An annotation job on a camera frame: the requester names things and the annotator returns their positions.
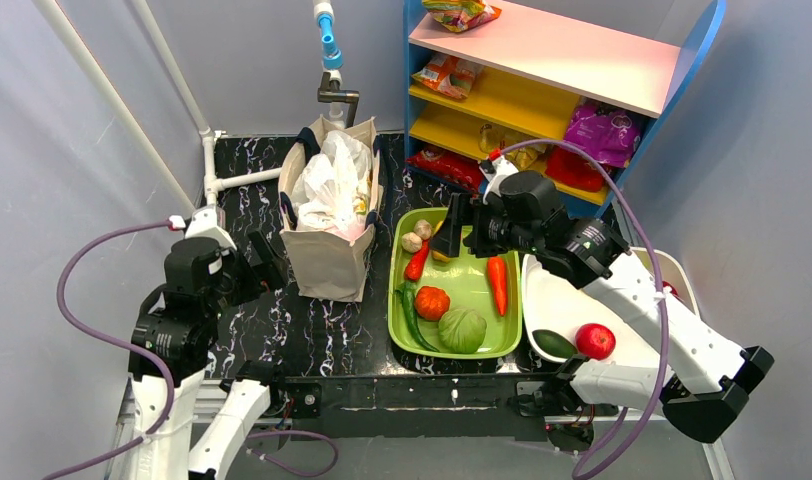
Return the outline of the floral canvas tote bag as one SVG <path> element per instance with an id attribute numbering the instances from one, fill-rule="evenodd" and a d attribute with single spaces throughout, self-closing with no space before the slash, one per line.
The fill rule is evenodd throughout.
<path id="1" fill-rule="evenodd" d="M 297 134 L 278 179 L 280 237 L 299 293 L 360 302 L 381 215 L 375 119 L 340 128 L 321 117 Z"/>

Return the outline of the white plastic grocery bag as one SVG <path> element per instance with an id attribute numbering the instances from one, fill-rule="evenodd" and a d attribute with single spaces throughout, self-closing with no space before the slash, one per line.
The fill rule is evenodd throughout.
<path id="1" fill-rule="evenodd" d="M 296 229 L 356 240 L 370 210 L 372 172 L 367 145 L 340 130 L 327 133 L 321 152 L 307 162 L 289 195 Z"/>

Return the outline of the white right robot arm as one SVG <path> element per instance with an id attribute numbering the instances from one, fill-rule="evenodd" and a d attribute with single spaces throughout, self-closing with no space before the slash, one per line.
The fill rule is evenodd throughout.
<path id="1" fill-rule="evenodd" d="M 482 195 L 454 194 L 431 246 L 452 258 L 462 251 L 478 258 L 531 255 L 658 353 L 653 367 L 571 357 L 550 381 L 564 407 L 652 408 L 687 437 L 712 443 L 773 366 L 767 350 L 728 340 L 665 292 L 660 270 L 603 221 L 569 216 L 553 182 L 535 172 L 503 176 Z"/>

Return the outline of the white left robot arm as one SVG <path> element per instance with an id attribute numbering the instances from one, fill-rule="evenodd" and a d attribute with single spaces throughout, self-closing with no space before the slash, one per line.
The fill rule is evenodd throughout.
<path id="1" fill-rule="evenodd" d="M 219 320 L 231 307 L 285 286 L 287 263 L 259 232 L 248 239 L 250 262 L 225 230 L 224 212 L 211 205 L 188 220 L 164 260 L 165 281 L 142 302 L 132 343 L 162 360 L 162 368 L 131 354 L 129 373 L 140 445 L 131 479 L 222 479 L 256 420 L 276 401 L 280 376 L 267 361 L 248 361 L 225 386 L 227 397 L 197 443 L 191 441 L 197 394 Z"/>

